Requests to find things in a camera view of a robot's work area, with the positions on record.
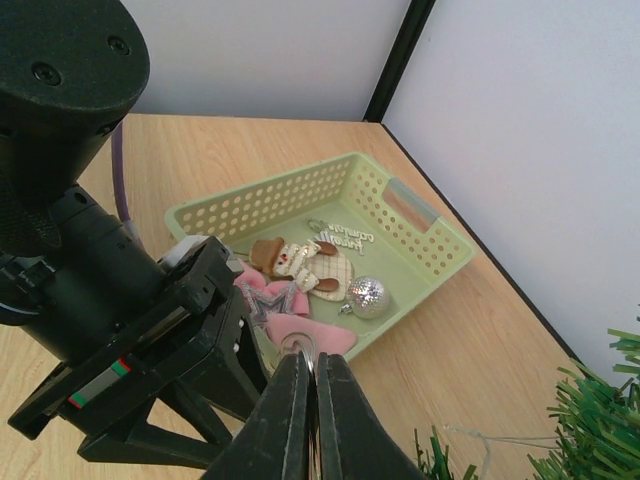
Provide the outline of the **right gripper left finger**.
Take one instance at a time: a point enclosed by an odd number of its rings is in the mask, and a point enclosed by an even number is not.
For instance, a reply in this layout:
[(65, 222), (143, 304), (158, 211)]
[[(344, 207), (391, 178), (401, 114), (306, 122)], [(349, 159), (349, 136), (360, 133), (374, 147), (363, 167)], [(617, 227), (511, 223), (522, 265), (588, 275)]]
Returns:
[(284, 356), (240, 433), (202, 477), (306, 479), (310, 387), (304, 355)]

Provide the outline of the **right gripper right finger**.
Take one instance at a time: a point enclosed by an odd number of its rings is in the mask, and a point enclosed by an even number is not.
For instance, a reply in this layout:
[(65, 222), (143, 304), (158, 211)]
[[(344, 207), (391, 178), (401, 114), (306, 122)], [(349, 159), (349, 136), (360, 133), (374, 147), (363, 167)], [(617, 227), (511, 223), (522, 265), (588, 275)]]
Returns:
[(387, 434), (342, 356), (319, 356), (316, 390), (323, 479), (423, 477)]

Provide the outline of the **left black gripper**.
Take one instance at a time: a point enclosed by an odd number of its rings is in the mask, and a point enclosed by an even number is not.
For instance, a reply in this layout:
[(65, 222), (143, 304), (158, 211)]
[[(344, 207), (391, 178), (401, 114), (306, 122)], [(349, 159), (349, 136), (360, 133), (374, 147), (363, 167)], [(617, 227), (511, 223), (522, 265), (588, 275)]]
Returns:
[(143, 315), (56, 367), (10, 426), (34, 439), (59, 416), (88, 461), (207, 468), (231, 442), (217, 413), (247, 419), (267, 385), (231, 260), (216, 238), (195, 247)]

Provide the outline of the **green plastic basket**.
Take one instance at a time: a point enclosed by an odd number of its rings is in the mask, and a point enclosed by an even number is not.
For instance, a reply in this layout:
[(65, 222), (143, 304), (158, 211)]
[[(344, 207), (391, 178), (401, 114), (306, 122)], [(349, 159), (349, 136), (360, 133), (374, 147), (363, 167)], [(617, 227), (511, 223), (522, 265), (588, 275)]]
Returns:
[(261, 239), (333, 243), (353, 277), (379, 280), (391, 302), (380, 317), (342, 314), (310, 295), (314, 320), (353, 331), (354, 359), (463, 268), (473, 244), (371, 157), (354, 152), (171, 207), (165, 223), (176, 239), (215, 236), (247, 254)]

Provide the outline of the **small green christmas tree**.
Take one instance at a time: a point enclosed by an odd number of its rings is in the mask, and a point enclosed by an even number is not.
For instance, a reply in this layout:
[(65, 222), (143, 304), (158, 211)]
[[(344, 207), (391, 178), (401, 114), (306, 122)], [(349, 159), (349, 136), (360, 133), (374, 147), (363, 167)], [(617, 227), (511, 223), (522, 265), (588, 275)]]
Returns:
[(629, 376), (614, 386), (576, 362), (578, 372), (562, 368), (567, 376), (556, 385), (556, 404), (548, 409), (557, 421), (550, 437), (488, 436), (453, 425), (445, 428), (480, 440), (485, 455), (480, 466), (469, 465), (465, 479), (485, 479), (493, 443), (543, 449), (529, 456), (535, 479), (637, 479), (639, 477), (639, 335), (610, 329), (617, 338), (610, 347), (624, 356), (613, 367)]

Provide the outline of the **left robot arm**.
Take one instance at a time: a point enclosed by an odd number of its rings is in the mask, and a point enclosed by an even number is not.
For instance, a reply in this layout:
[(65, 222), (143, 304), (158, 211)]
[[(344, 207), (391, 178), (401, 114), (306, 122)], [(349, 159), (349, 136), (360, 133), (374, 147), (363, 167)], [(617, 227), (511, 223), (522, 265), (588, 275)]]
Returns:
[(235, 279), (208, 237), (152, 258), (78, 183), (141, 96), (148, 50), (118, 1), (1, 5), (1, 321), (57, 366), (9, 417), (54, 418), (88, 461), (209, 467), (267, 384)]

